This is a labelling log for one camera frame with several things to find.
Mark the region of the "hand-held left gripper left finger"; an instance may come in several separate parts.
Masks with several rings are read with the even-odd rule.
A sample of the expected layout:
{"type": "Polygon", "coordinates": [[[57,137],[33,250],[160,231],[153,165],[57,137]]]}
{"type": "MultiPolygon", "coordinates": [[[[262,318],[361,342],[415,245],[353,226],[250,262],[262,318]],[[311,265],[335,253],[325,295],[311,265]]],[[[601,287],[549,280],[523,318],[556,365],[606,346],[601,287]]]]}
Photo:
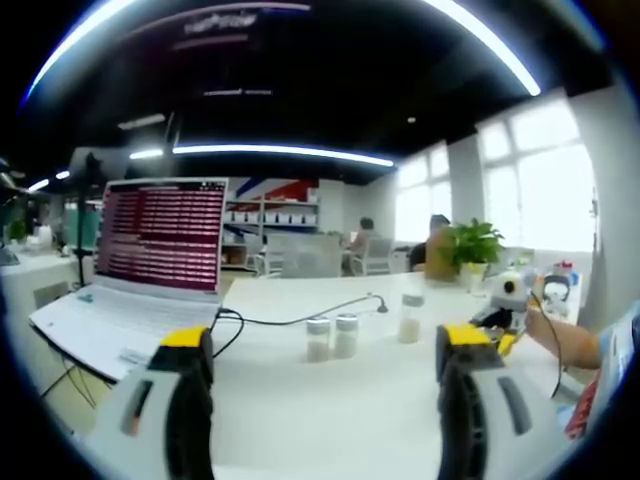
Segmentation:
{"type": "Polygon", "coordinates": [[[99,405],[82,452],[101,479],[212,479],[213,342],[207,326],[165,337],[99,405]]]}

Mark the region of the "person's right hand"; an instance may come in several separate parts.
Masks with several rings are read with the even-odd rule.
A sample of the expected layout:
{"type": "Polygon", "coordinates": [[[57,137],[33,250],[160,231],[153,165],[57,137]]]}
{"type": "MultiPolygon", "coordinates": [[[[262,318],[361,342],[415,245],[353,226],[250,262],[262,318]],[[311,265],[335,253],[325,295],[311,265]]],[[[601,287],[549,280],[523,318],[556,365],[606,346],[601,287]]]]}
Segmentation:
{"type": "Polygon", "coordinates": [[[553,324],[546,317],[539,302],[535,299],[532,299],[528,304],[525,330],[540,345],[550,345],[554,342],[553,324]]]}

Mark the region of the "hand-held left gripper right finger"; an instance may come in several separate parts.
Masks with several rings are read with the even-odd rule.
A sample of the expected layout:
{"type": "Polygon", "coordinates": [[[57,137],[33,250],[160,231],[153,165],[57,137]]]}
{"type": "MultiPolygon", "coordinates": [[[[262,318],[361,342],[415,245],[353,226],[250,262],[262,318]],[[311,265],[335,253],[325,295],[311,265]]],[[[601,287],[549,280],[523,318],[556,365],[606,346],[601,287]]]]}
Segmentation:
{"type": "Polygon", "coordinates": [[[551,479],[568,450],[552,400],[473,325],[436,330],[440,479],[551,479]]]}

